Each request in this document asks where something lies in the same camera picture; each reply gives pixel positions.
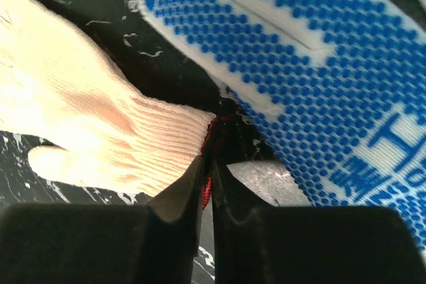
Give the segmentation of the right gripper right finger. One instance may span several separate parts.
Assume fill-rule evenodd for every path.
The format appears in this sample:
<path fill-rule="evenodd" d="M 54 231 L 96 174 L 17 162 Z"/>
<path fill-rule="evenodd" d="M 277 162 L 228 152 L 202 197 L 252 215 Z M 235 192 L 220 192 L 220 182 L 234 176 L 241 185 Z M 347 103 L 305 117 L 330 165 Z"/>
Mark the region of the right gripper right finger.
<path fill-rule="evenodd" d="M 424 283 L 425 264 L 391 209 L 275 207 L 212 163 L 217 283 Z"/>

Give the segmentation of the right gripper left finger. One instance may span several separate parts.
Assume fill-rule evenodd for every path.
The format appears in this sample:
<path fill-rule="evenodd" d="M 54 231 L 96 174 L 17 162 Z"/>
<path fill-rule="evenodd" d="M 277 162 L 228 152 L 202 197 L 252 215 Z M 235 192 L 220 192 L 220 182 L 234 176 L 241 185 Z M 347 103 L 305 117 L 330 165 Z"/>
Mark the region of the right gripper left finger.
<path fill-rule="evenodd" d="M 1 215 L 2 283 L 189 283 L 205 161 L 142 205 L 16 204 Z"/>

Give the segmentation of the cream rubber glove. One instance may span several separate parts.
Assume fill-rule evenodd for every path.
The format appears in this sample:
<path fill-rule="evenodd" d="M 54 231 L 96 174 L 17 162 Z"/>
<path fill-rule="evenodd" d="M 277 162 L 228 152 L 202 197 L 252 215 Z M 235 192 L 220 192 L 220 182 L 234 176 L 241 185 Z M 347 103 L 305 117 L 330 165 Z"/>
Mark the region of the cream rubber glove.
<path fill-rule="evenodd" d="M 143 95 L 77 26 L 36 0 L 1 0 L 1 129 L 44 138 L 40 177 L 155 196 L 202 153 L 215 116 Z"/>

